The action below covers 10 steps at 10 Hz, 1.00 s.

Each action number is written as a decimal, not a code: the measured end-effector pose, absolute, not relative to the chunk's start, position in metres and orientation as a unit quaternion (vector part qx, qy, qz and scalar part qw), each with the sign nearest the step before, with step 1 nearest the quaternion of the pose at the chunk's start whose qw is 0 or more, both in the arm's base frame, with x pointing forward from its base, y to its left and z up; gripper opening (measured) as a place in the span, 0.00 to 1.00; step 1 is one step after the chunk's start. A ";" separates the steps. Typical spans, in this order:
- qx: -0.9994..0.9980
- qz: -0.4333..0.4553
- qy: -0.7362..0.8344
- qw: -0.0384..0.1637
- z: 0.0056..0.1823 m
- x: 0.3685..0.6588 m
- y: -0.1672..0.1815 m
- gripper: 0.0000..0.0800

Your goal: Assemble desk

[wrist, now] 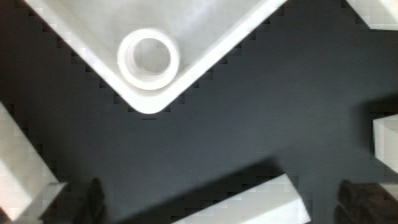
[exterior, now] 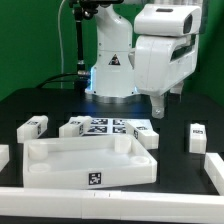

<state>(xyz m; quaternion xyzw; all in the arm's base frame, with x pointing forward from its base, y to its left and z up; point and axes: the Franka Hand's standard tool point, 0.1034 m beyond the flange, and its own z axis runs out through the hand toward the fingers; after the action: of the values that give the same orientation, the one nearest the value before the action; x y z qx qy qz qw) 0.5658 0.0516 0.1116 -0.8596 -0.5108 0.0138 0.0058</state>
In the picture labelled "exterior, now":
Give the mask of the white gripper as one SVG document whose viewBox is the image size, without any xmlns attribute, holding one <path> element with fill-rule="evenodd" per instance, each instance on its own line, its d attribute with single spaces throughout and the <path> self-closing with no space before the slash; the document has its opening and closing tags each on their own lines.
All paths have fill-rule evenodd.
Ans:
<svg viewBox="0 0 224 224">
<path fill-rule="evenodd" d="M 134 20 L 139 35 L 130 52 L 135 86 L 151 96 L 154 118 L 164 117 L 161 95 L 181 94 L 181 81 L 196 68 L 201 14 L 197 5 L 146 4 Z"/>
</svg>

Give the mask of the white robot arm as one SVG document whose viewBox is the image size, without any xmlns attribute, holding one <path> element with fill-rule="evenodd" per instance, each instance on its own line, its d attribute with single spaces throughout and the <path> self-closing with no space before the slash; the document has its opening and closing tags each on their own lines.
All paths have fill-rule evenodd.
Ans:
<svg viewBox="0 0 224 224">
<path fill-rule="evenodd" d="M 182 92 L 196 68 L 206 0 L 69 0 L 77 22 L 94 18 L 97 60 L 86 97 L 123 103 L 151 100 L 152 116 L 164 117 L 165 94 Z"/>
</svg>

